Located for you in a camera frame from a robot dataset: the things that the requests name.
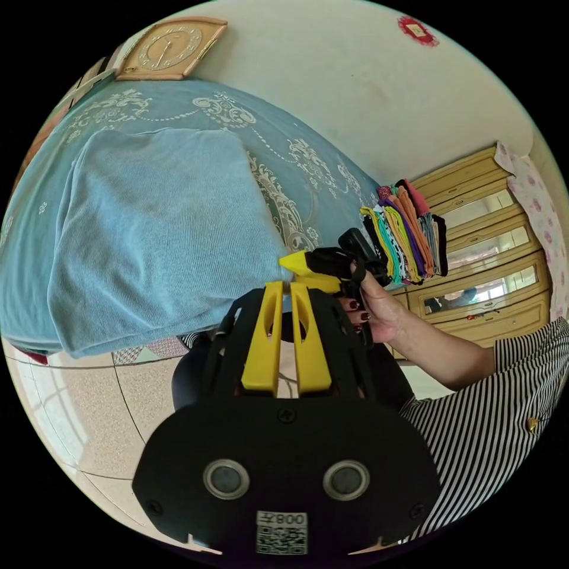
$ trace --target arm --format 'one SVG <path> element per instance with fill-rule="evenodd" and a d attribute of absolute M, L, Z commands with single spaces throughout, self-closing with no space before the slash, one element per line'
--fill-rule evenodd
<path fill-rule="evenodd" d="M 401 311 L 398 331 L 389 343 L 453 391 L 487 378 L 496 371 L 493 348 L 481 348 L 441 332 L 405 308 Z"/>

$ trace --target tiled floor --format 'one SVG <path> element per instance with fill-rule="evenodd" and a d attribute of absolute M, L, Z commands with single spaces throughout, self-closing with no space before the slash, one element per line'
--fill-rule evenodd
<path fill-rule="evenodd" d="M 140 508 L 130 483 L 146 441 L 174 412 L 170 382 L 180 357 L 116 365 L 111 354 L 81 360 L 58 354 L 42 366 L 4 341 L 2 346 L 32 425 L 70 479 L 118 522 L 168 541 Z M 280 371 L 296 376 L 291 344 L 283 343 Z M 418 396 L 446 394 L 416 369 L 405 371 Z M 291 396 L 298 396 L 295 384 L 281 379 L 279 397 Z"/>

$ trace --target striped shirt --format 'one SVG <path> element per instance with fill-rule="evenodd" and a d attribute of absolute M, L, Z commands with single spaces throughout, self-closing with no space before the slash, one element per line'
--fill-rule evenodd
<path fill-rule="evenodd" d="M 496 372 L 441 399 L 401 410 L 425 438 L 442 491 L 426 521 L 403 542 L 472 512 L 514 474 L 543 433 L 567 380 L 569 323 L 498 340 Z"/>

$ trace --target wardrobe drawer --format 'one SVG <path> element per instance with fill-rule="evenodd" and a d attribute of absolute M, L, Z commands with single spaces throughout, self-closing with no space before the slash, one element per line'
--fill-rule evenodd
<path fill-rule="evenodd" d="M 531 334 L 549 322 L 549 291 L 479 318 L 435 324 L 443 332 L 490 348 L 496 340 Z"/>
<path fill-rule="evenodd" d="M 496 147 L 492 146 L 448 166 L 422 176 L 411 184 L 430 207 L 510 176 L 494 162 Z"/>
<path fill-rule="evenodd" d="M 463 196 L 432 207 L 445 219 L 446 240 L 453 241 L 523 213 L 505 180 L 477 188 Z"/>
<path fill-rule="evenodd" d="M 430 322 L 476 316 L 531 298 L 549 288 L 543 251 L 482 273 L 407 293 L 412 312 Z"/>
<path fill-rule="evenodd" d="M 524 214 L 516 215 L 448 242 L 446 254 L 449 274 L 446 277 L 434 276 L 423 284 L 408 286 L 407 290 L 424 289 L 481 273 L 540 249 L 541 244 L 533 233 L 528 218 Z"/>

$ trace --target mirrored cabinet door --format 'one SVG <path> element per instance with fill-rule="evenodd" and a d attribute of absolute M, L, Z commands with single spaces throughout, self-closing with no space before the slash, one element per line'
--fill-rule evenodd
<path fill-rule="evenodd" d="M 449 273 L 434 276 L 421 285 L 408 286 L 419 290 L 441 282 L 460 279 L 495 268 L 520 257 L 539 251 L 541 245 L 525 215 L 517 215 L 480 231 L 454 239 L 447 244 Z"/>
<path fill-rule="evenodd" d="M 523 209 L 506 181 L 499 180 L 433 207 L 432 212 L 445 219 L 450 242 L 519 215 Z"/>
<path fill-rule="evenodd" d="M 496 311 L 548 288 L 542 251 L 511 263 L 408 293 L 410 309 L 425 320 L 446 322 Z"/>

